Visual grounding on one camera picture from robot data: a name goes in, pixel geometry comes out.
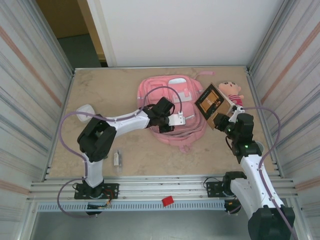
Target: purple cable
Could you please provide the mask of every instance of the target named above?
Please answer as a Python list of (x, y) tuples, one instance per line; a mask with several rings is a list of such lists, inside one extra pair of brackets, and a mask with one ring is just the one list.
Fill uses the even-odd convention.
[(73, 217), (73, 218), (92, 218), (93, 215), (77, 215), (77, 214), (72, 214), (72, 213), (69, 213), (67, 211), (65, 211), (61, 204), (60, 204), (60, 195), (62, 193), (62, 190), (64, 189), (65, 186), (67, 186), (69, 183), (71, 182), (74, 182), (74, 181), (82, 181), (82, 180), (85, 180), (88, 176), (88, 163), (87, 163), (87, 159), (82, 156), (81, 154), (77, 153), (76, 151), (72, 150), (70, 147), (67, 146), (67, 144), (65, 143), (65, 141), (63, 140), (62, 138), (62, 125), (63, 123), (65, 122), (65, 120), (72, 116), (72, 115), (86, 115), (86, 116), (90, 116), (92, 118), (95, 118), (95, 119), (99, 119), (99, 120), (102, 120), (102, 121), (106, 121), (106, 122), (116, 122), (116, 121), (123, 121), (123, 120), (128, 120), (128, 119), (131, 119), (131, 118), (134, 118), (136, 117), (139, 113), (141, 113), (144, 109), (144, 107), (146, 106), (146, 103), (147, 103), (147, 96), (152, 93), (153, 91), (157, 90), (157, 89), (170, 89), (172, 91), (174, 91), (174, 93), (177, 95), (178, 99), (179, 99), (179, 103), (180, 103), (180, 113), (182, 112), (182, 100), (179, 96), (179, 93), (173, 89), (172, 87), (169, 87), (169, 86), (158, 86), (158, 87), (155, 87), (154, 89), (150, 90), (149, 92), (147, 92), (147, 94), (144, 96), (144, 100), (143, 100), (143, 104), (142, 104), (142, 107), (139, 109), (139, 111), (135, 114), (132, 114), (130, 116), (125, 116), (125, 117), (121, 117), (121, 118), (117, 118), (117, 119), (114, 119), (114, 118), (105, 118), (105, 117), (102, 117), (102, 116), (97, 116), (97, 115), (94, 115), (94, 114), (91, 114), (91, 113), (87, 113), (87, 112), (83, 112), (83, 111), (72, 111), (72, 112), (69, 112), (67, 115), (65, 115), (63, 117), (63, 119), (61, 120), (60, 124), (59, 124), (59, 128), (58, 128), (58, 138), (62, 144), (62, 146), (67, 149), (69, 152), (73, 153), (74, 155), (77, 155), (78, 157), (82, 158), (83, 161), (84, 161), (84, 176), (82, 178), (75, 178), (75, 179), (71, 179), (70, 181), (67, 181), (64, 185), (62, 185), (62, 187), (60, 188), (59, 192), (58, 192), (58, 195), (56, 197), (56, 203), (59, 207), (59, 209), (61, 210), (61, 212), (63, 212), (64, 214), (70, 216), (70, 217)]
[(275, 205), (275, 208), (278, 210), (280, 216), (282, 217), (284, 223), (286, 224), (286, 226), (288, 227), (288, 229), (290, 230), (294, 240), (298, 240), (298, 236), (297, 236), (297, 233), (296, 231), (291, 227), (290, 223), (288, 222), (286, 216), (284, 215), (284, 213), (281, 211), (280, 207), (278, 206), (277, 202), (274, 200), (273, 196), (272, 196), (272, 193), (270, 191), (270, 189), (268, 188), (268, 185), (267, 185), (267, 182), (265, 180), (265, 177), (264, 177), (264, 174), (262, 172), (262, 164), (264, 163), (264, 160), (266, 159), (266, 157), (276, 148), (277, 146), (277, 143), (279, 141), (279, 137), (280, 137), (280, 132), (281, 132), (281, 122), (280, 122), (280, 118), (279, 116), (276, 114), (275, 111), (273, 111), (272, 109), (268, 108), (268, 107), (265, 107), (265, 106), (253, 106), (253, 107), (244, 107), (243, 108), (244, 110), (252, 110), (252, 109), (261, 109), (261, 110), (267, 110), (269, 112), (271, 112), (275, 117), (276, 117), (276, 120), (278, 122), (278, 134), (275, 138), (275, 141), (272, 145), (272, 147), (270, 148), (269, 151), (266, 152), (266, 154), (261, 158), (260, 162), (259, 162), (259, 174), (260, 174), (260, 177), (261, 177), (261, 180), (262, 180), (262, 183), (269, 195), (269, 198), (271, 199), (272, 203)]

